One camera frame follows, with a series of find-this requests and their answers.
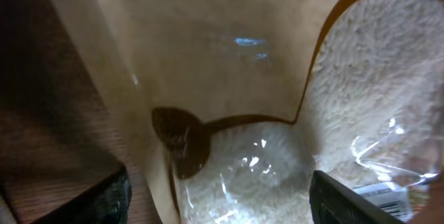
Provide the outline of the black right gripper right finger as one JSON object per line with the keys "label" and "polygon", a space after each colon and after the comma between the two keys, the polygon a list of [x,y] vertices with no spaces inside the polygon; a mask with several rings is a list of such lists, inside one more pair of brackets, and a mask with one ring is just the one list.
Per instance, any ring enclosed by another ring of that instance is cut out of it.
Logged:
{"label": "black right gripper right finger", "polygon": [[393,182],[350,189],[314,171],[309,204],[314,224],[406,223],[406,190]]}

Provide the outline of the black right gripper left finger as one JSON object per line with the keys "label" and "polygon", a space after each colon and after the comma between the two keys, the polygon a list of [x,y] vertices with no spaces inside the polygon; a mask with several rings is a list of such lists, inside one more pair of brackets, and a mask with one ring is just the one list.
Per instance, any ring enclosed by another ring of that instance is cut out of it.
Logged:
{"label": "black right gripper left finger", "polygon": [[132,187],[124,165],[33,224],[126,224]]}

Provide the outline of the beige rice pouch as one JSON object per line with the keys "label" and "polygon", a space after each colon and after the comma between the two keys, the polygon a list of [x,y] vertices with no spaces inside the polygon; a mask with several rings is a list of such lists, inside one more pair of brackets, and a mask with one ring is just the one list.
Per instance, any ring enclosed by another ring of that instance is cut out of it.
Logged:
{"label": "beige rice pouch", "polygon": [[443,168],[443,0],[51,0],[164,223],[310,223]]}

